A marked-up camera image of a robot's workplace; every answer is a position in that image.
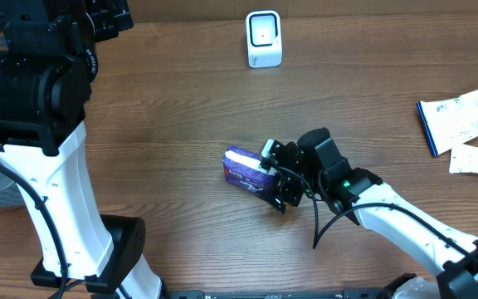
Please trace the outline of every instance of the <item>purple box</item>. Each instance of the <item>purple box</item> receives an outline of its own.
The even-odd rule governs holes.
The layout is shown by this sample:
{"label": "purple box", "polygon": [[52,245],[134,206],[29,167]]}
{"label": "purple box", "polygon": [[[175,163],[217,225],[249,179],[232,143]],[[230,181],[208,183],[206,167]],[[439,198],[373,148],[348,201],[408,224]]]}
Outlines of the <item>purple box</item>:
{"label": "purple box", "polygon": [[222,158],[224,177],[228,183],[264,199],[275,182],[276,171],[262,169],[260,162],[257,154],[230,145]]}

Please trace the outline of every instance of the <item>wooden surface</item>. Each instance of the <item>wooden surface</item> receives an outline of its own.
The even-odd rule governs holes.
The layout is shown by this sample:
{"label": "wooden surface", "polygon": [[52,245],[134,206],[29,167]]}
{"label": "wooden surface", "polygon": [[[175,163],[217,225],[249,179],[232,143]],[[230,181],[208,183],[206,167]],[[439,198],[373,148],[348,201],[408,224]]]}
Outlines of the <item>wooden surface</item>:
{"label": "wooden surface", "polygon": [[[433,217],[478,236],[478,175],[433,159],[415,103],[478,88],[478,13],[295,18],[283,64],[251,70],[242,21],[136,25],[98,45],[86,104],[87,158],[102,213],[140,216],[144,254],[172,290],[305,291],[429,278],[376,233],[344,219],[311,248],[307,200],[286,215],[224,181],[229,144],[330,129],[351,165]],[[478,139],[470,142],[478,146]],[[321,223],[333,215],[321,206]],[[0,298],[46,298],[24,208],[0,210]],[[83,287],[66,298],[87,298]]]}
{"label": "wooden surface", "polygon": [[478,12],[472,0],[129,0],[135,22],[244,20],[273,9],[281,17],[329,17],[397,13]]}

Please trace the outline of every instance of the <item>wooden table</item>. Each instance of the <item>wooden table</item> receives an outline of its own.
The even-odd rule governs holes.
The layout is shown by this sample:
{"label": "wooden table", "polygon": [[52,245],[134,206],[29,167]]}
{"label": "wooden table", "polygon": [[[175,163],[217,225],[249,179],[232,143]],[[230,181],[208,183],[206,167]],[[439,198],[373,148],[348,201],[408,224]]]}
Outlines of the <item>wooden table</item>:
{"label": "wooden table", "polygon": [[[98,45],[87,158],[102,213],[144,218],[144,254],[171,290],[382,286],[425,270],[345,219],[311,248],[308,200],[284,216],[224,181],[229,144],[297,140],[325,126],[351,165],[478,236],[478,175],[433,159],[415,103],[478,88],[478,13],[294,18],[283,64],[251,70],[243,21],[136,25]],[[470,142],[478,146],[478,139]],[[333,214],[321,205],[321,223]],[[24,208],[0,210],[0,298],[46,298]],[[65,298],[87,298],[84,287]]]}

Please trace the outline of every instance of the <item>tabletop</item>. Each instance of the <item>tabletop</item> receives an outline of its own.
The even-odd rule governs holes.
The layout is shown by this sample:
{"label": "tabletop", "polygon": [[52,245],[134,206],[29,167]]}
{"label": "tabletop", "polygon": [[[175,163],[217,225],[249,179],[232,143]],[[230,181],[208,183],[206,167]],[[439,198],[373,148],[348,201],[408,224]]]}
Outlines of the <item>tabletop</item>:
{"label": "tabletop", "polygon": [[[415,103],[478,88],[478,12],[290,18],[279,67],[252,70],[244,21],[138,24],[97,45],[86,156],[102,213],[145,220],[144,255],[171,290],[380,287],[406,253],[348,219],[312,249],[313,207],[285,215],[227,184],[228,145],[258,151],[326,127],[353,167],[478,236],[478,175],[432,158]],[[478,146],[478,138],[469,143]],[[320,223],[333,214],[320,205]],[[25,208],[0,209],[0,298],[46,298]],[[65,298],[88,298],[83,286]]]}

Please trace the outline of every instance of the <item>white device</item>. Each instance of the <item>white device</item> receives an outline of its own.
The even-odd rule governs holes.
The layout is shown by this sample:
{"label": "white device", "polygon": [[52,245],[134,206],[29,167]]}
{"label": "white device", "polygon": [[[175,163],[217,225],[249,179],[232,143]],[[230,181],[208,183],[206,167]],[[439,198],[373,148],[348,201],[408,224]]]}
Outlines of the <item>white device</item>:
{"label": "white device", "polygon": [[272,10],[246,16],[246,48],[252,68],[279,66],[283,57],[280,15]]}
{"label": "white device", "polygon": [[[0,152],[1,163],[24,178],[45,200],[70,264],[68,277],[73,279],[100,276],[114,250],[91,188],[85,137],[81,122],[60,145],[60,153],[55,157],[45,156],[40,147],[34,146],[4,145],[4,152]],[[60,263],[46,222],[27,192],[19,189],[40,238],[43,267],[60,277]],[[121,285],[134,299],[158,299],[162,282],[142,255]],[[119,289],[117,293],[124,298]]]}

